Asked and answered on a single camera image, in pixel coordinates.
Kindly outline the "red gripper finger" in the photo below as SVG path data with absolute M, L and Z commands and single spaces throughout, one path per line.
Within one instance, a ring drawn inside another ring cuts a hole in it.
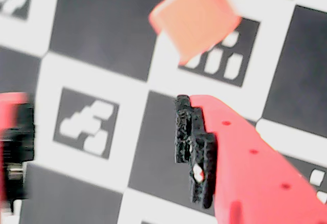
M 210 95 L 178 95 L 175 107 L 175 162 L 218 223 L 326 223 L 313 186 L 231 107 Z
M 1 210 L 14 213 L 26 199 L 24 163 L 34 159 L 34 101 L 24 92 L 1 93 Z

